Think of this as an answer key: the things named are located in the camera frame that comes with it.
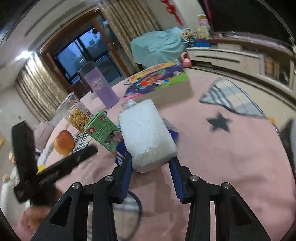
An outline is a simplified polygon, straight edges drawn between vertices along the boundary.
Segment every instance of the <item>star pattern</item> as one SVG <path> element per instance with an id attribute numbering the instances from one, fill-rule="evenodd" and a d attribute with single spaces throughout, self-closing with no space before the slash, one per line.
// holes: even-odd
<path id="1" fill-rule="evenodd" d="M 231 120 L 224 118 L 220 112 L 218 112 L 216 119 L 207 119 L 207 121 L 213 126 L 212 131 L 220 128 L 229 133 L 229 126 L 227 123 L 231 122 Z"/>

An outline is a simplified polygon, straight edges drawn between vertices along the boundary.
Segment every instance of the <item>apple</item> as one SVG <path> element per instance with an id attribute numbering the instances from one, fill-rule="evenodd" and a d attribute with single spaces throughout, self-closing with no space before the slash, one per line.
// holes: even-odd
<path id="1" fill-rule="evenodd" d="M 54 148 L 59 154 L 63 156 L 68 155 L 74 149 L 74 147 L 75 143 L 73 136 L 67 130 L 62 130 L 54 141 Z"/>

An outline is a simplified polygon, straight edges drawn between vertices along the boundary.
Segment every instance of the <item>white foam block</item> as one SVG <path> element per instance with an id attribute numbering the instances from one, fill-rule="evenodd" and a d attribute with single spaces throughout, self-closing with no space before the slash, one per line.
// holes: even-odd
<path id="1" fill-rule="evenodd" d="M 151 99 L 121 112 L 119 122 L 136 171 L 149 172 L 177 156 L 177 146 Z"/>

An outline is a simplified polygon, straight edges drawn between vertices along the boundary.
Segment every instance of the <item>teal cloth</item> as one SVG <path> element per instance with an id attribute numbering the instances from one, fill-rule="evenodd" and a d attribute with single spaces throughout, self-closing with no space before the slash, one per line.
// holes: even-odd
<path id="1" fill-rule="evenodd" d="M 146 33 L 131 41 L 135 63 L 147 68 L 176 60 L 186 49 L 182 42 L 181 28 Z"/>

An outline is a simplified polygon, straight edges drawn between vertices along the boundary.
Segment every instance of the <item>table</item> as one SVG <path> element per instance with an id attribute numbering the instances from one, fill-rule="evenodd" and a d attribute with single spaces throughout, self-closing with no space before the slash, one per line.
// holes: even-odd
<path id="1" fill-rule="evenodd" d="M 266 119 L 237 115 L 221 106 L 200 103 L 202 93 L 217 76 L 193 69 L 186 69 L 186 72 L 194 95 L 159 109 L 160 115 L 180 133 L 177 144 L 180 163 L 208 183 L 230 182 L 256 214 L 271 240 L 280 240 L 295 219 L 296 202 L 295 181 L 278 134 Z M 127 89 L 123 83 L 113 87 L 121 98 Z M 115 123 L 118 123 L 118 113 L 123 111 L 121 103 L 122 99 L 107 110 L 108 117 Z M 86 99 L 84 104 L 94 113 L 104 109 L 99 98 Z M 230 133 L 211 131 L 207 118 L 217 113 L 231 119 Z M 49 143 L 63 129 L 77 134 L 75 128 L 62 120 Z M 66 191 L 74 182 L 91 184 L 112 173 L 116 166 L 114 156 L 95 140 L 91 143 L 99 149 L 97 156 L 82 162 L 69 176 L 59 180 L 60 190 Z M 61 158 L 54 150 L 46 166 Z M 143 219 L 133 240 L 185 239 L 190 205 L 183 205 L 177 199 L 168 164 L 149 173 L 134 173 L 130 190 L 143 205 Z M 212 204 L 211 225 L 215 227 Z M 211 240 L 215 240 L 215 228 L 211 229 Z"/>

